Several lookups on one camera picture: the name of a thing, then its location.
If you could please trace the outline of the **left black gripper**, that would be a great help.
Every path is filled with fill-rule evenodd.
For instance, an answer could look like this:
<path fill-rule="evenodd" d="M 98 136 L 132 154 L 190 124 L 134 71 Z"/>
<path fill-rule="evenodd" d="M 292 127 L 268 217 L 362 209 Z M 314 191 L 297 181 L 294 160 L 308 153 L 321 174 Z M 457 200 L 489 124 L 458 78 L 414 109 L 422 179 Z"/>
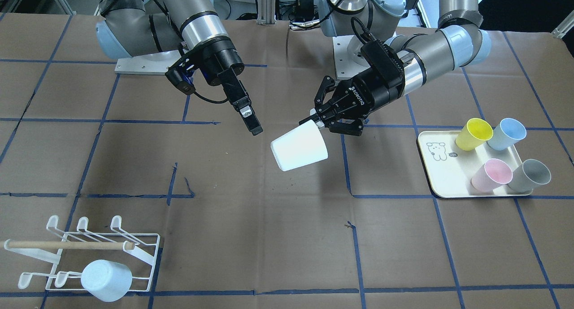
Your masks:
<path fill-rule="evenodd" d="M 332 133 L 361 136 L 364 128 L 361 119 L 400 98 L 403 90 L 404 81 L 388 87 L 379 72 L 371 69 L 342 80 L 338 85 L 331 76 L 324 76 L 314 97 L 314 112 L 310 111 L 310 116 L 299 121 L 299 125 L 313 121 Z M 334 93 L 325 103 L 329 92 Z"/>

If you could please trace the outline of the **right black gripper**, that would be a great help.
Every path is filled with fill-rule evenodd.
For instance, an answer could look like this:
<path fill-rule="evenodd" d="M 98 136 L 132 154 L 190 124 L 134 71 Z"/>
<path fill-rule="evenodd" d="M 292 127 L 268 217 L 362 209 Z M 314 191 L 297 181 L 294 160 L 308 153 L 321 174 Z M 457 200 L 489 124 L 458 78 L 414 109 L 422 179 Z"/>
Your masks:
<path fill-rule="evenodd" d="M 228 101 L 240 113 L 250 133 L 255 136 L 264 131 L 252 108 L 246 88 L 238 80 L 237 75 L 242 74 L 245 66 L 228 36 L 217 36 L 194 47 L 193 64 L 201 70 L 210 86 L 221 85 L 218 74 L 222 72 L 222 87 Z"/>

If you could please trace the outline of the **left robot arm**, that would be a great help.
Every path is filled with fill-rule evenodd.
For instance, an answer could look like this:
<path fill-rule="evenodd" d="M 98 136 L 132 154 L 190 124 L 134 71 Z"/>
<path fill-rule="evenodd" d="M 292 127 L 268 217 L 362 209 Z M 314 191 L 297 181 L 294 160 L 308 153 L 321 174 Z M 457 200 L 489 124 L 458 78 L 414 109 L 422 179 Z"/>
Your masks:
<path fill-rule="evenodd" d="M 360 136 L 373 112 L 452 70 L 482 62 L 491 39 L 480 29 L 479 0 L 439 0 L 437 30 L 395 35 L 406 0 L 320 0 L 325 36 L 351 36 L 348 53 L 366 69 L 322 80 L 310 116 L 332 133 Z"/>

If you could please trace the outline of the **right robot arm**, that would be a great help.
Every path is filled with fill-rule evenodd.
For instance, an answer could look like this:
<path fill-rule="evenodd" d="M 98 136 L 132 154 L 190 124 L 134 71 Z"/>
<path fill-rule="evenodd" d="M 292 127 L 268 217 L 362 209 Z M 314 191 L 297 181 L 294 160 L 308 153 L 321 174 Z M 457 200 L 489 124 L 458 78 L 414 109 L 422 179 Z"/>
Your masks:
<path fill-rule="evenodd" d="M 222 86 L 226 102 L 252 135 L 263 129 L 238 76 L 244 71 L 235 45 L 210 0 L 100 0 L 103 21 L 96 25 L 99 45 L 109 58 L 131 58 L 178 50 L 165 72 L 186 95 L 196 94 L 198 70 L 210 86 Z"/>

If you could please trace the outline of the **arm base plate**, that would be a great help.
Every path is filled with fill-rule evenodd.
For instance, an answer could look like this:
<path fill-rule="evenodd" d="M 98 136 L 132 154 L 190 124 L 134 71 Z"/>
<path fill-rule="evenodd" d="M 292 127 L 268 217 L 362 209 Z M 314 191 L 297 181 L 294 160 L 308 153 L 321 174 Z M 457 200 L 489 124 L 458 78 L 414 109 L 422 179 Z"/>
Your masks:
<path fill-rule="evenodd" d="M 181 57 L 178 50 L 145 54 L 117 60 L 115 73 L 132 75 L 162 75 Z"/>
<path fill-rule="evenodd" d="M 334 61 L 336 78 L 345 80 L 352 78 L 360 72 L 370 68 L 364 57 L 359 55 L 361 42 L 355 39 L 354 35 L 333 37 Z M 408 80 L 421 78 L 424 74 L 420 71 L 419 65 L 414 57 L 403 62 L 405 76 Z"/>

